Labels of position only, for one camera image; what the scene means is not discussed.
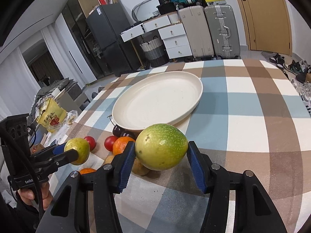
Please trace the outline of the person's left hand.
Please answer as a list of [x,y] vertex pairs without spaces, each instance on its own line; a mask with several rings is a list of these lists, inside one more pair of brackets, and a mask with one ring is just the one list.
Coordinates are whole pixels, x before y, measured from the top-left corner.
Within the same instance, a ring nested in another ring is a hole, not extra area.
[[[47,210],[53,199],[53,196],[50,192],[50,184],[48,182],[41,184],[41,191],[43,209]],[[17,192],[25,204],[32,205],[32,201],[35,199],[34,192],[32,192],[30,189],[19,189]]]

